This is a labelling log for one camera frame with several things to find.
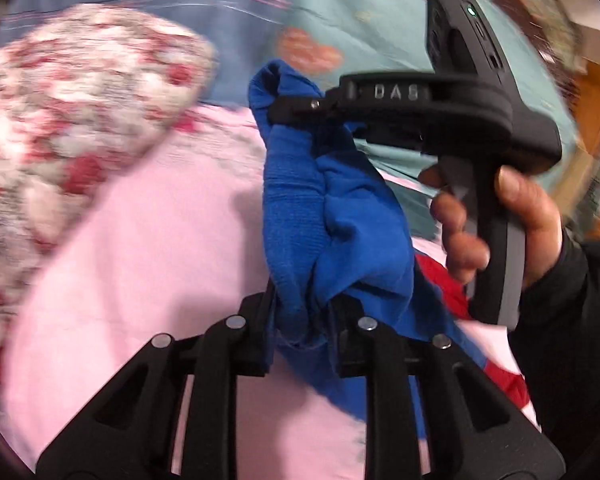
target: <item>bed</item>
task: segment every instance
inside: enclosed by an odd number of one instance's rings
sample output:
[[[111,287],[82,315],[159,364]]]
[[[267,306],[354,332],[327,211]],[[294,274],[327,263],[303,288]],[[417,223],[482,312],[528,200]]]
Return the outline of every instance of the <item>bed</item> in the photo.
[[[554,118],[568,156],[576,129],[538,54],[500,10],[479,1],[523,99]],[[246,108],[248,81],[263,62],[281,56],[322,88],[356,70],[430,69],[424,0],[13,0],[0,47],[68,7],[101,2],[194,30],[213,44],[218,66],[166,139],[98,188],[22,300],[0,311],[0,343],[5,333],[8,342],[0,352],[0,427],[32,466],[153,334],[201,333],[234,313],[243,296],[264,290],[265,152]],[[414,179],[432,159],[359,147],[392,183],[416,247],[444,262],[427,212],[434,191]],[[542,183],[550,188],[561,171]],[[462,327],[494,362],[518,370],[502,329]],[[531,407],[526,412],[532,417]],[[318,430],[324,424],[326,434]],[[364,424],[300,383],[280,359],[266,380],[238,384],[237,437],[242,478],[362,478]],[[265,463],[254,459],[263,456]]]

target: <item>metal screw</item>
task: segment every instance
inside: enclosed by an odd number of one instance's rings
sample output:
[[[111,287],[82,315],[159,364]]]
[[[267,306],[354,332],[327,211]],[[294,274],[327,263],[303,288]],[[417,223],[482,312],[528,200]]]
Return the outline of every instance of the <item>metal screw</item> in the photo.
[[[158,334],[154,335],[151,339],[151,344],[156,348],[167,348],[171,344],[172,338],[169,334]]]
[[[369,316],[363,316],[358,320],[358,326],[362,329],[362,330],[375,330],[376,327],[378,326],[378,322],[373,319],[372,317]]]
[[[440,348],[441,350],[445,350],[451,346],[451,339],[444,334],[436,334],[433,336],[431,342],[433,343],[433,346]]]
[[[226,319],[225,323],[229,328],[233,330],[238,330],[239,328],[242,328],[247,324],[247,320],[244,319],[242,316],[229,316]]]

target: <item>floral pillow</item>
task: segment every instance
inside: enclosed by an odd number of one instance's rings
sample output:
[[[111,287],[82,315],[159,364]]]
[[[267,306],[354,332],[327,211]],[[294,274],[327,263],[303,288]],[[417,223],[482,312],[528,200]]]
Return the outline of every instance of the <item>floral pillow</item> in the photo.
[[[98,4],[0,49],[0,311],[100,184],[165,136],[214,67],[212,45],[192,31]]]

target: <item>pink blanket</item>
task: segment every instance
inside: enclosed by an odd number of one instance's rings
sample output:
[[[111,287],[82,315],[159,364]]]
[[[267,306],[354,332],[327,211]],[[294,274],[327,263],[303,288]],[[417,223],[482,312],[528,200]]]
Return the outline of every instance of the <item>pink blanket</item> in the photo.
[[[264,290],[264,153],[248,110],[197,107],[107,186],[37,275],[4,361],[6,410],[34,459],[152,335],[202,333]],[[515,369],[502,333],[470,326],[489,357]],[[364,424],[279,356],[266,378],[238,380],[237,420],[243,480],[363,476]]]

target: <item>black jacket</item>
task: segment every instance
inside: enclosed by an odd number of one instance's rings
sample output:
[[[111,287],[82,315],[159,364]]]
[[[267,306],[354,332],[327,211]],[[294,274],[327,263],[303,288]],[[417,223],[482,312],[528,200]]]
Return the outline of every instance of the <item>black jacket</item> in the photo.
[[[600,240],[564,234],[555,267],[523,293],[509,344],[565,479],[585,466],[583,478],[600,478]]]

